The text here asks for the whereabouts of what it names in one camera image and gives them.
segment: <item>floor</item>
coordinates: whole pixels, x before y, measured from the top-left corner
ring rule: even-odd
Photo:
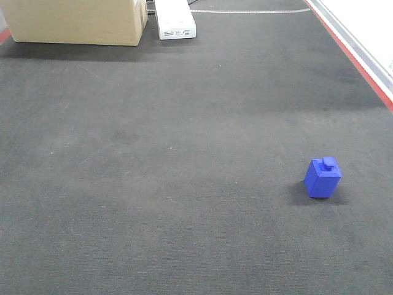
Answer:
[[[392,294],[392,113],[312,12],[194,17],[0,47],[0,293]],[[318,201],[324,156],[344,177]]]

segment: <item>white device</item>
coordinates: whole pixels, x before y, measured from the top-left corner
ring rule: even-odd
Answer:
[[[195,38],[197,26],[187,0],[155,0],[160,40]]]

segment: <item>knob on blue block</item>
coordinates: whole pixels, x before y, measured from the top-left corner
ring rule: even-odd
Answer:
[[[342,177],[336,159],[313,159],[309,165],[305,185],[311,198],[330,198]]]

